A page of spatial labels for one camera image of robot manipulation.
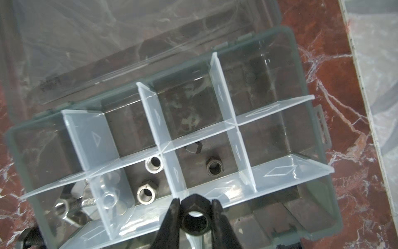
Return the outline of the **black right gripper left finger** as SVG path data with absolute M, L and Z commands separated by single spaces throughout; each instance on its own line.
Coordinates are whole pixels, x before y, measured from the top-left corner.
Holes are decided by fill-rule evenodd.
M 179 249 L 181 227 L 180 199 L 172 200 L 150 249 Z

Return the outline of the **black hex nut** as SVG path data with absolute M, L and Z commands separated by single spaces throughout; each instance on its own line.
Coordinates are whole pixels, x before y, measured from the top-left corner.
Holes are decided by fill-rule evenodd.
M 192 235 L 201 236 L 211 229 L 211 202 L 205 197 L 193 194 L 183 199 L 181 208 L 181 229 Z
M 224 166 L 221 159 L 211 157 L 206 162 L 206 169 L 210 176 L 219 177 L 224 172 Z

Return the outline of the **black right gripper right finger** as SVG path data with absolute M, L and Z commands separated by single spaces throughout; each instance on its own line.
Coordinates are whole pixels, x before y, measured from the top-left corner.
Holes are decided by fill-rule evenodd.
M 213 249 L 242 249 L 219 200 L 211 201 L 211 244 Z

